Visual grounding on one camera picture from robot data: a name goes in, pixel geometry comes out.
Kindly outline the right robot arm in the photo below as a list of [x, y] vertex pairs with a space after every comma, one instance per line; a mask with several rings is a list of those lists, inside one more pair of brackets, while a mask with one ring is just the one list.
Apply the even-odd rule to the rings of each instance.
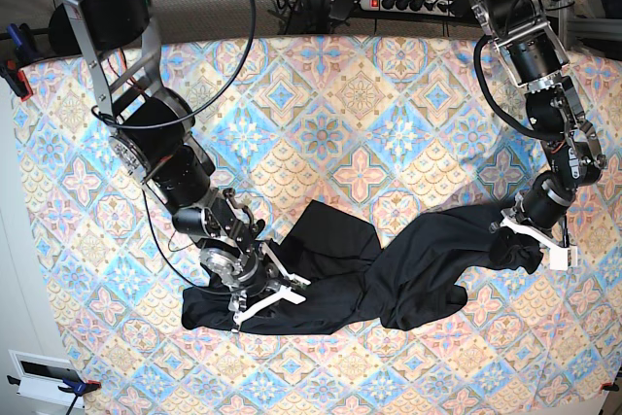
[[161, 78], [161, 41], [152, 0], [61, 0], [87, 62], [112, 152], [199, 253], [207, 285], [189, 290], [213, 299], [188, 311], [189, 327], [261, 334], [303, 330], [294, 310], [307, 281], [291, 273], [260, 239], [264, 221], [211, 182], [214, 164], [194, 139], [196, 111]]

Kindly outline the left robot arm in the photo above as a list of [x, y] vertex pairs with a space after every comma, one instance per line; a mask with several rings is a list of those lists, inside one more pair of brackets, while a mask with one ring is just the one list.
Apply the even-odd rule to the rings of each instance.
[[[475, 75], [493, 112], [520, 134], [536, 139], [549, 164], [529, 190], [502, 210], [501, 227], [532, 237], [549, 252], [549, 266], [566, 270], [578, 262], [575, 245], [552, 236], [566, 227], [566, 213], [583, 186], [594, 185], [607, 157], [594, 125], [587, 119], [571, 78], [570, 60], [541, 0], [470, 0], [484, 35], [473, 53]], [[482, 52], [493, 48], [515, 86], [525, 91], [528, 125], [509, 115], [494, 99], [482, 68]]]

